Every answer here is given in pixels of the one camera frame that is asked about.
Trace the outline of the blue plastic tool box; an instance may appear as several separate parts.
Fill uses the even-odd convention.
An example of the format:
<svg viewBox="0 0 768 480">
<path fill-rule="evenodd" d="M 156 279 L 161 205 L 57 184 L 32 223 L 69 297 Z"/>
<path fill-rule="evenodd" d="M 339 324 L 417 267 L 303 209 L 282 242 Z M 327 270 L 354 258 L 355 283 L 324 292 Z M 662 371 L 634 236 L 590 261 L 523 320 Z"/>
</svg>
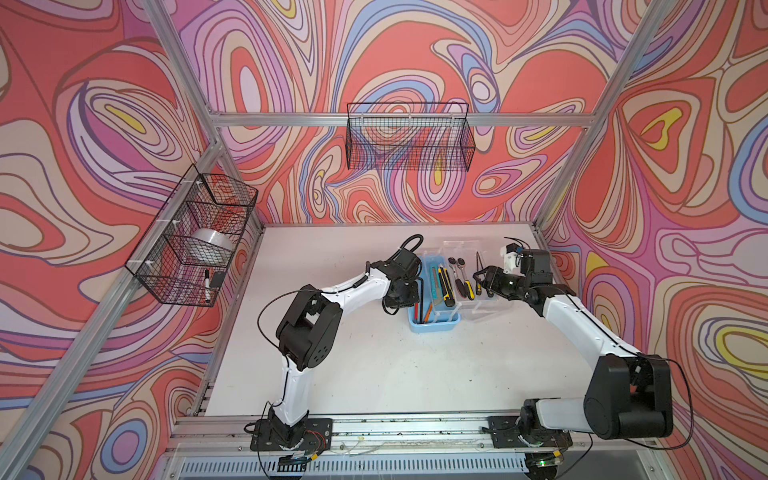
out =
<svg viewBox="0 0 768 480">
<path fill-rule="evenodd" d="M 410 330 L 446 332 L 462 321 L 483 322 L 510 313 L 510 302 L 488 293 L 472 277 L 492 259 L 489 244 L 479 239 L 447 240 L 422 250 L 422 302 L 407 309 Z"/>
</svg>

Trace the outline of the silver tape roll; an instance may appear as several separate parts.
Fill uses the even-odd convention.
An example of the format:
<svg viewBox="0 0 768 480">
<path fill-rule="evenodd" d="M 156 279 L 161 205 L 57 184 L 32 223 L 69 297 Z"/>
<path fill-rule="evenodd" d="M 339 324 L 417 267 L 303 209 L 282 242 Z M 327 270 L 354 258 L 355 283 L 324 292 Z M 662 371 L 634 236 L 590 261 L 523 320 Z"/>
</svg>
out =
<svg viewBox="0 0 768 480">
<path fill-rule="evenodd" d="M 192 234 L 192 237 L 207 245 L 226 251 L 233 251 L 235 249 L 235 244 L 228 235 L 214 229 L 199 228 Z"/>
</svg>

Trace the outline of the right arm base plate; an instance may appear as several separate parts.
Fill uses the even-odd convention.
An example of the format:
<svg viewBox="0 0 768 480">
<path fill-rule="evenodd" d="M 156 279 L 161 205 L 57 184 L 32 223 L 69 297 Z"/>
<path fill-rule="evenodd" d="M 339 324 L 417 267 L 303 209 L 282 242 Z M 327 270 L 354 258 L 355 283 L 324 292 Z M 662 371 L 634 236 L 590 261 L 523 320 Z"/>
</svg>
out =
<svg viewBox="0 0 768 480">
<path fill-rule="evenodd" d="M 533 448 L 567 450 L 573 446 L 569 432 L 551 430 L 521 420 L 517 415 L 489 416 L 481 432 L 491 437 L 494 448 Z"/>
</svg>

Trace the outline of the yellow black utility knife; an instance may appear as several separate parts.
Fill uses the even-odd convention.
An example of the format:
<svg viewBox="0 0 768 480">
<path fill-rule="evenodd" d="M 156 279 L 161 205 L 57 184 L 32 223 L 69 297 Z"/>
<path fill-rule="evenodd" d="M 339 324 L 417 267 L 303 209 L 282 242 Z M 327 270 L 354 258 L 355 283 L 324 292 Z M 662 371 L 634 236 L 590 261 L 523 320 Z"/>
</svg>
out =
<svg viewBox="0 0 768 480">
<path fill-rule="evenodd" d="M 455 306 L 455 296 L 450 283 L 449 275 L 446 269 L 442 265 L 438 267 L 438 273 L 440 276 L 440 286 L 443 294 L 443 303 L 447 308 L 453 308 Z"/>
</svg>

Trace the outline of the aluminium front rail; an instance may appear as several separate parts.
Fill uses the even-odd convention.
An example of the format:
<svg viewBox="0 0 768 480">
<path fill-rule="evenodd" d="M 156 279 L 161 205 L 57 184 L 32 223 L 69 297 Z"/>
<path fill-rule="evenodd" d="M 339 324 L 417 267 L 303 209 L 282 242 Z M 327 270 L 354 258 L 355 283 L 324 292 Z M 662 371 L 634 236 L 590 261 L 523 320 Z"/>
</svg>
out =
<svg viewBox="0 0 768 480">
<path fill-rule="evenodd" d="M 316 459 L 257 451 L 246 416 L 177 423 L 157 479 L 670 479 L 663 455 L 573 433 L 528 447 L 489 412 L 340 414 Z"/>
</svg>

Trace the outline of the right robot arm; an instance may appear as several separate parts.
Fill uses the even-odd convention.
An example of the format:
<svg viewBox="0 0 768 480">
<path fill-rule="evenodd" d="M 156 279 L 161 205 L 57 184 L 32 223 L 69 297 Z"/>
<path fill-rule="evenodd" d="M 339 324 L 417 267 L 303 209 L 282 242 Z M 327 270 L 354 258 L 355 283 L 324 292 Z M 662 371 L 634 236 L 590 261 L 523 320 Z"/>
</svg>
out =
<svg viewBox="0 0 768 480">
<path fill-rule="evenodd" d="M 518 429 L 574 431 L 645 446 L 674 430 L 672 367 L 676 361 L 641 352 L 604 326 L 565 284 L 555 282 L 545 250 L 519 248 L 502 267 L 477 270 L 482 289 L 522 301 L 557 328 L 591 369 L 584 396 L 529 399 Z"/>
</svg>

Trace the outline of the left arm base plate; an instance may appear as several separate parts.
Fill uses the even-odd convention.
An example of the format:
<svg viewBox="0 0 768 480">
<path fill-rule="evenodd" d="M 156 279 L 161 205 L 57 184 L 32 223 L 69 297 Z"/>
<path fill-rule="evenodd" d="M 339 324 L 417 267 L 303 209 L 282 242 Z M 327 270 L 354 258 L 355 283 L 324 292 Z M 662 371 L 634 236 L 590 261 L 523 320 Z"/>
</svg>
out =
<svg viewBox="0 0 768 480">
<path fill-rule="evenodd" d="M 333 420 L 309 418 L 287 427 L 277 417 L 260 419 L 243 428 L 251 436 L 250 450 L 258 452 L 296 452 L 315 454 L 332 445 Z"/>
</svg>

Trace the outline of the teal utility knife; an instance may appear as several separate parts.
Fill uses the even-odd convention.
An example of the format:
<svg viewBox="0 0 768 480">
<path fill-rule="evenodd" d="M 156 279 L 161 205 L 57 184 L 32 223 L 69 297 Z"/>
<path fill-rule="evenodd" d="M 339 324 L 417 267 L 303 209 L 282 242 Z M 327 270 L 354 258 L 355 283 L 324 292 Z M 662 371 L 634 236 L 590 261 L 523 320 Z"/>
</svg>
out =
<svg viewBox="0 0 768 480">
<path fill-rule="evenodd" d="M 430 283 L 432 301 L 435 305 L 438 305 L 443 300 L 443 294 L 440 286 L 440 276 L 438 269 L 434 266 L 430 268 Z"/>
</svg>

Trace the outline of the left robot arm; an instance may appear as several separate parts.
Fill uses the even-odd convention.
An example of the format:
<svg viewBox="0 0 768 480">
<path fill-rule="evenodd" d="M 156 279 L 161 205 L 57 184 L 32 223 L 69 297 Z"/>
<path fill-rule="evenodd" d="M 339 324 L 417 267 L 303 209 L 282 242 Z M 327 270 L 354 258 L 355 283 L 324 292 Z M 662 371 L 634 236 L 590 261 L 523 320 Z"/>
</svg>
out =
<svg viewBox="0 0 768 480">
<path fill-rule="evenodd" d="M 284 358 L 283 391 L 277 404 L 269 405 L 266 417 L 257 422 L 257 446 L 287 449 L 300 445 L 305 437 L 317 437 L 307 427 L 313 369 L 330 354 L 345 314 L 371 302 L 380 302 L 388 315 L 417 308 L 424 287 L 416 250 L 423 241 L 423 235 L 411 235 L 389 258 L 368 262 L 356 278 L 324 289 L 307 284 L 292 292 L 292 303 L 276 328 L 276 340 L 270 343 Z"/>
</svg>

